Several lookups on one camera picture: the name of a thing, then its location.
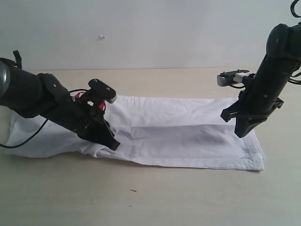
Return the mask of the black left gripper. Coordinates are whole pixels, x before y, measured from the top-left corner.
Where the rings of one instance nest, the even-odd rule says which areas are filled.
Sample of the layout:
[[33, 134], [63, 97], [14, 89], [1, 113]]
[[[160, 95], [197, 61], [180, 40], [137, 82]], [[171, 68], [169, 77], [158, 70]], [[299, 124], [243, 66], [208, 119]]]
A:
[[74, 133], [83, 140], [93, 141], [113, 151], [120, 146], [104, 119], [105, 99], [82, 94], [69, 95], [46, 111], [46, 118]]

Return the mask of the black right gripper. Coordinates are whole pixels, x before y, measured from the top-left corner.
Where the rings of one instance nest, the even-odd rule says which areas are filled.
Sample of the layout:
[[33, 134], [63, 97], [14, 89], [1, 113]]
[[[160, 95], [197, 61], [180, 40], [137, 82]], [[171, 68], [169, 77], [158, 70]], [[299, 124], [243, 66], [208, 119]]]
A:
[[283, 104], [284, 101], [274, 94], [256, 94], [243, 90], [238, 95], [238, 101], [222, 110], [221, 118], [225, 122], [236, 118], [234, 132], [243, 138]]

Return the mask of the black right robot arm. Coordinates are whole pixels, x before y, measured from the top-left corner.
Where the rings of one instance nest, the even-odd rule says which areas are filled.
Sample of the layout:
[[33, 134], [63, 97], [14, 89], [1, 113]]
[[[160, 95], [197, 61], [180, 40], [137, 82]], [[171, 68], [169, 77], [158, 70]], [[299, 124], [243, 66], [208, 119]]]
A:
[[249, 70], [222, 72], [217, 75], [220, 87], [241, 83], [238, 100], [223, 109], [221, 118], [228, 122], [236, 119], [235, 134], [245, 137], [265, 122], [283, 101], [279, 98], [292, 74], [301, 67], [301, 26], [279, 24], [271, 31], [266, 54], [256, 73]]

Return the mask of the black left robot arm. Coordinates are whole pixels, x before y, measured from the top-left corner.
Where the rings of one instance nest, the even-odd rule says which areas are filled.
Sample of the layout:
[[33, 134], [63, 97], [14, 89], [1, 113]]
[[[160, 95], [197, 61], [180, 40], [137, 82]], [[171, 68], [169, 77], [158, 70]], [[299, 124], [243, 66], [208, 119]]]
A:
[[0, 60], [0, 104], [24, 118], [38, 115], [76, 133], [81, 139], [115, 151], [120, 143], [104, 119], [105, 103], [114, 103], [116, 91], [100, 81], [88, 82], [89, 90], [72, 97], [52, 74], [24, 71], [12, 61]]

